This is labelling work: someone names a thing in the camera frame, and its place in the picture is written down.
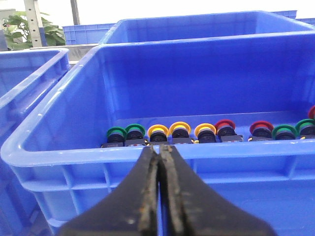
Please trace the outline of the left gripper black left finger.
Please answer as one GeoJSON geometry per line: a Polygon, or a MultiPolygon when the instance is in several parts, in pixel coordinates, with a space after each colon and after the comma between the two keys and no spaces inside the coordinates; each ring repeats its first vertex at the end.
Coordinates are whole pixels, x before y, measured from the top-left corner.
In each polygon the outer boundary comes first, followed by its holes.
{"type": "Polygon", "coordinates": [[[60,236],[156,236],[158,155],[143,148],[125,179],[102,201],[65,223],[60,236]]]}

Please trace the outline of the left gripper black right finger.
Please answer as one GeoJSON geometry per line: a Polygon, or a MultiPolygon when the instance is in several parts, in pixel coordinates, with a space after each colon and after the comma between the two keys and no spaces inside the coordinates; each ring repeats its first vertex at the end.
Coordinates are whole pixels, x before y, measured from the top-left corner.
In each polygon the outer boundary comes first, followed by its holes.
{"type": "Polygon", "coordinates": [[[264,220],[235,206],[192,170],[175,146],[159,148],[166,236],[275,236],[264,220]]]}

